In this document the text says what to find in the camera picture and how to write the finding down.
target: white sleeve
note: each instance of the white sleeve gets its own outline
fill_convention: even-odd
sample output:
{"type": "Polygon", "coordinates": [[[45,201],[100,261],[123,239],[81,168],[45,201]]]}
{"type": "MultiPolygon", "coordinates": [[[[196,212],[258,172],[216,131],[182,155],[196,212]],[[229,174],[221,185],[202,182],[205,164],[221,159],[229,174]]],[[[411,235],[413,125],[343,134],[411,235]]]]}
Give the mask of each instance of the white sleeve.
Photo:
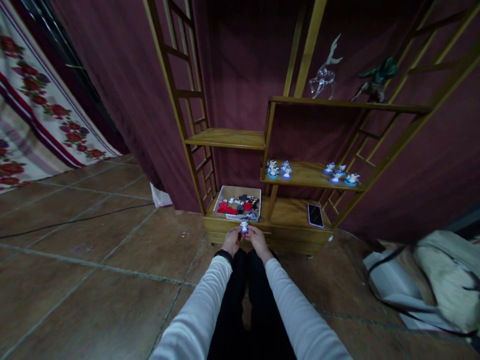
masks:
{"type": "Polygon", "coordinates": [[[212,259],[190,298],[166,328],[152,359],[207,358],[231,274],[227,259],[212,259]]]}
{"type": "Polygon", "coordinates": [[[297,359],[351,359],[344,344],[277,259],[265,266],[266,277],[297,359]]]}

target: black wristband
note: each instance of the black wristband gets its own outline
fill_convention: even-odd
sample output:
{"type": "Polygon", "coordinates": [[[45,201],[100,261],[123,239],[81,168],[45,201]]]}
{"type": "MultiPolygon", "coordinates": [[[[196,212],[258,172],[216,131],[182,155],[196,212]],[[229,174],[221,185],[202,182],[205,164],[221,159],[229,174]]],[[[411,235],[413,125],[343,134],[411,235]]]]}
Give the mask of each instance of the black wristband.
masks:
{"type": "Polygon", "coordinates": [[[222,258],[227,259],[228,262],[230,263],[231,268],[232,269],[234,268],[234,258],[232,257],[232,255],[230,255],[228,251],[220,249],[215,253],[215,255],[213,255],[213,257],[216,257],[216,256],[221,256],[222,258]]]}

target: person's left hand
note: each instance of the person's left hand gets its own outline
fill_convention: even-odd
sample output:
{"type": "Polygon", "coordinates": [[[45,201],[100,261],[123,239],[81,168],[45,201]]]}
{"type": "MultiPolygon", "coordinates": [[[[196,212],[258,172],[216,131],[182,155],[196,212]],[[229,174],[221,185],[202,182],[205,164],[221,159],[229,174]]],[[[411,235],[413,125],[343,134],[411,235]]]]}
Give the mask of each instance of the person's left hand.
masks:
{"type": "Polygon", "coordinates": [[[231,228],[225,235],[225,242],[221,247],[222,250],[225,250],[233,258],[237,251],[240,249],[240,243],[245,239],[245,234],[241,233],[240,226],[231,228]]]}

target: floral fabric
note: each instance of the floral fabric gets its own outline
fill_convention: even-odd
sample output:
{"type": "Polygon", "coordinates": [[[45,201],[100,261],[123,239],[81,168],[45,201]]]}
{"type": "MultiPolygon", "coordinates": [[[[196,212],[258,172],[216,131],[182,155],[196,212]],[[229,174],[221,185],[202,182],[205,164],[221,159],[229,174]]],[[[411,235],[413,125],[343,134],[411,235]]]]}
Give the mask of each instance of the floral fabric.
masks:
{"type": "Polygon", "coordinates": [[[0,0],[0,193],[120,156],[0,0]]]}

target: phone screen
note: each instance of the phone screen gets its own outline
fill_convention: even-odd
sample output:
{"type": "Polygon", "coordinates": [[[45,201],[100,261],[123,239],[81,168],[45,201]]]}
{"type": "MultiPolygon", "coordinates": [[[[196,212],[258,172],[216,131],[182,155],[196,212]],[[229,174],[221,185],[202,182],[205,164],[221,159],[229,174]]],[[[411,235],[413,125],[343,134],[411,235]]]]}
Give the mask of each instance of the phone screen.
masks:
{"type": "Polygon", "coordinates": [[[322,219],[322,212],[320,206],[308,204],[308,220],[310,224],[324,227],[324,220],[322,219]]]}

